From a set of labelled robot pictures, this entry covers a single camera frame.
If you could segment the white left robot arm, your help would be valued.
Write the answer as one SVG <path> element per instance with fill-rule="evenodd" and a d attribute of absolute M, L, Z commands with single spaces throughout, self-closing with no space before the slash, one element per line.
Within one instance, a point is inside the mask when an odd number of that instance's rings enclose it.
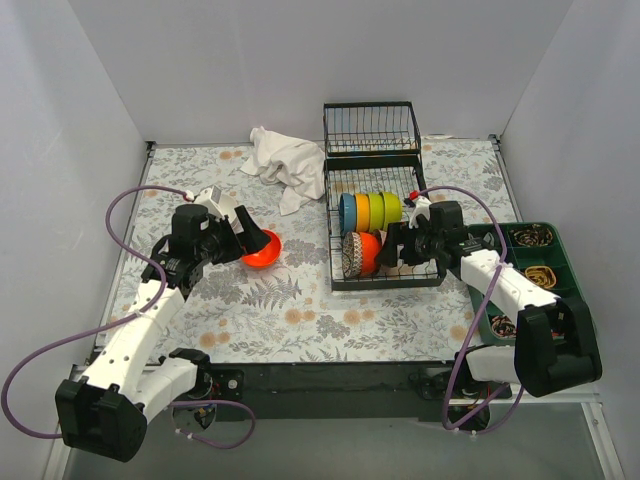
<path fill-rule="evenodd" d="M 65 380 L 56 391 L 67 446 L 127 462 L 140 449 L 148 424 L 172 403 L 195 411 L 203 427 L 212 423 L 216 402 L 208 354 L 179 348 L 153 373 L 143 371 L 205 266 L 233 262 L 268 245 L 269 236 L 244 206 L 235 214 L 239 231 L 202 204 L 175 209 L 170 233 L 154 245 L 141 276 L 132 320 L 115 329 L 80 379 Z"/>

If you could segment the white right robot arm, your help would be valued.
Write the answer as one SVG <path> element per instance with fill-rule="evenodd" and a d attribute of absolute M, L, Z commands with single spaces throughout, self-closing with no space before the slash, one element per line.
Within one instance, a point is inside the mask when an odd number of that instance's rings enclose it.
<path fill-rule="evenodd" d="M 514 345 L 460 349 L 450 375 L 460 395 L 475 397 L 495 382 L 543 397 L 599 380 L 602 362 L 587 304 L 536 285 L 507 254 L 500 227 L 481 234 L 465 225 L 457 202 L 421 198 L 409 221 L 389 224 L 376 261 L 385 267 L 434 261 L 439 276 L 452 273 L 514 324 Z"/>

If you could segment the dark patterned bowl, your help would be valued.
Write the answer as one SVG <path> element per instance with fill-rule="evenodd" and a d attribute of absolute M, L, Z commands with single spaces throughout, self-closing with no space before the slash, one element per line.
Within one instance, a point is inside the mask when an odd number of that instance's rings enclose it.
<path fill-rule="evenodd" d="M 362 240 L 358 232 L 347 232 L 342 241 L 342 271 L 346 279 L 356 278 L 362 272 Z"/>

